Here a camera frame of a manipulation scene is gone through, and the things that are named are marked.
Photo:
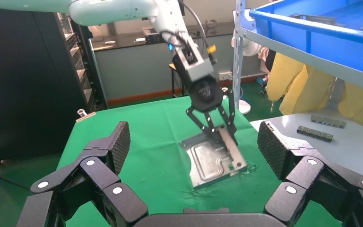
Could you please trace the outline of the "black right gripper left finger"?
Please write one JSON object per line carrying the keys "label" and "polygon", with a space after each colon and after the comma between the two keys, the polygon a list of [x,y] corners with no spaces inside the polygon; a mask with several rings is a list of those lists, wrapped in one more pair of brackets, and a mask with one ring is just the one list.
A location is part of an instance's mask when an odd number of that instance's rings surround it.
{"label": "black right gripper left finger", "polygon": [[119,177],[130,141],[126,121],[109,136],[89,141],[73,162],[33,183],[17,225],[63,227],[88,202],[112,227],[135,225],[148,208]]}

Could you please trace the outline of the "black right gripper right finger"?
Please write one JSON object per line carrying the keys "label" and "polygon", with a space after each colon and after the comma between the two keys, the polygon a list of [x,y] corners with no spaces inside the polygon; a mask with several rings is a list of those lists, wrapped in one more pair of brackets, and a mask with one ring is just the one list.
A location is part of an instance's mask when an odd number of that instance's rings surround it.
{"label": "black right gripper right finger", "polygon": [[307,141],[283,135],[271,122],[259,125],[257,144],[280,185],[264,212],[292,227],[310,201],[345,227],[363,227],[363,175],[323,157]]}

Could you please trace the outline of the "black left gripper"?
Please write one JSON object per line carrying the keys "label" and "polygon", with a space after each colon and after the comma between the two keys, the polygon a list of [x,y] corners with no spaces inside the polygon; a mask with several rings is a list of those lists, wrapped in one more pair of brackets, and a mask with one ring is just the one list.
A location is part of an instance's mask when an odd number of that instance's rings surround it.
{"label": "black left gripper", "polygon": [[[192,83],[189,88],[189,95],[191,98],[191,107],[186,110],[186,114],[202,130],[202,132],[217,145],[225,146],[219,132],[219,129],[224,128],[225,125],[220,124],[215,126],[209,113],[209,111],[218,107],[217,109],[226,124],[229,135],[234,140],[235,144],[238,145],[234,136],[237,129],[234,124],[235,104],[233,90],[221,89],[214,77],[206,76]],[[227,97],[229,114],[226,113],[226,110],[222,106],[223,97]],[[198,117],[194,114],[195,110],[204,114],[207,125],[198,119]]]}

